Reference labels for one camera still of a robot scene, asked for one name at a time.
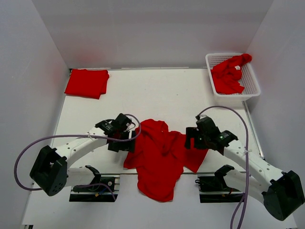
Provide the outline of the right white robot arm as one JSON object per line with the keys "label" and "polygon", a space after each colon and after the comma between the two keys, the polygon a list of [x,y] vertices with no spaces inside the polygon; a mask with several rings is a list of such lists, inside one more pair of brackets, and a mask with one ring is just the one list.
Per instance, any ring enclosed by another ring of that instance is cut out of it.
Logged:
{"label": "right white robot arm", "polygon": [[206,116],[195,127],[186,128],[185,148],[211,149],[249,170],[249,178],[231,165],[219,168],[212,184],[201,185],[202,191],[233,188],[248,193],[261,202],[277,220],[283,221],[305,202],[300,177],[294,171],[284,172],[258,155],[246,150],[236,135],[220,132],[214,121]]}

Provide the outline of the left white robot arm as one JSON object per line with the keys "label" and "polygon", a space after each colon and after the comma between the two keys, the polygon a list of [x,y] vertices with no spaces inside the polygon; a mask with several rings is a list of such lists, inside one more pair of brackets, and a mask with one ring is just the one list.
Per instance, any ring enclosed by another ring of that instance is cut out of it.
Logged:
{"label": "left white robot arm", "polygon": [[103,184],[96,168],[90,165],[76,168],[72,165],[103,146],[113,152],[133,152],[135,139],[141,130],[131,130],[131,125],[141,124],[135,116],[120,113],[115,119],[98,122],[85,135],[76,135],[71,142],[55,148],[43,147],[30,171],[30,177],[49,197],[58,194],[64,187],[98,189]]}

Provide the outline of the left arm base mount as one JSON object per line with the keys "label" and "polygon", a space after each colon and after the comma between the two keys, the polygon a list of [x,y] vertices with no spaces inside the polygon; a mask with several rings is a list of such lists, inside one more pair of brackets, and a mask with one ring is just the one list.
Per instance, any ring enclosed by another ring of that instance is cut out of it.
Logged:
{"label": "left arm base mount", "polygon": [[101,175],[100,180],[93,181],[92,184],[103,183],[92,187],[72,187],[70,192],[70,202],[91,202],[91,203],[113,203],[116,201],[119,188],[119,175]]}

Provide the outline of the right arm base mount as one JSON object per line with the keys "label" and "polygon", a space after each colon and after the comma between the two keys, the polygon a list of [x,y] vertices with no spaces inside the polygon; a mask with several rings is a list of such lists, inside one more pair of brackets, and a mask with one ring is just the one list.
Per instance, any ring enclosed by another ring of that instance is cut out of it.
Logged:
{"label": "right arm base mount", "polygon": [[222,185],[215,176],[198,176],[195,184],[199,188],[200,203],[238,203],[243,193]]}

